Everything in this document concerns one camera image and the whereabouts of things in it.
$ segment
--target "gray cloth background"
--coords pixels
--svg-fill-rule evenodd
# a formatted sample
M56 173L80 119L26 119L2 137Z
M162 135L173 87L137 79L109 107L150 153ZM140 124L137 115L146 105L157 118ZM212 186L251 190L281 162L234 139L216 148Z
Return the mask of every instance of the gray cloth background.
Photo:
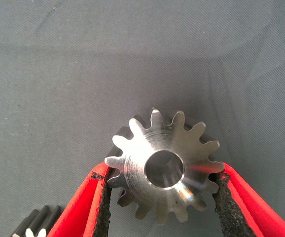
M183 110L285 219L285 1L0 0L0 237L66 205L113 134ZM214 202L170 214L111 200L111 237L222 236Z

